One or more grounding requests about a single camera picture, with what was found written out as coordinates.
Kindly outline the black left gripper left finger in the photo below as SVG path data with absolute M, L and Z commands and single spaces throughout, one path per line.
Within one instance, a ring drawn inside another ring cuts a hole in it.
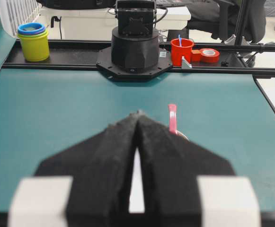
M 11 227 L 107 227 L 129 206 L 137 115 L 42 160 L 17 186 Z

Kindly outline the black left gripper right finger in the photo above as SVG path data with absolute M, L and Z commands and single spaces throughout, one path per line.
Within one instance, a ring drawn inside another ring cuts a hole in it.
M 160 227 L 259 227 L 257 196 L 231 163 L 144 115 L 137 121 L 145 209 Z

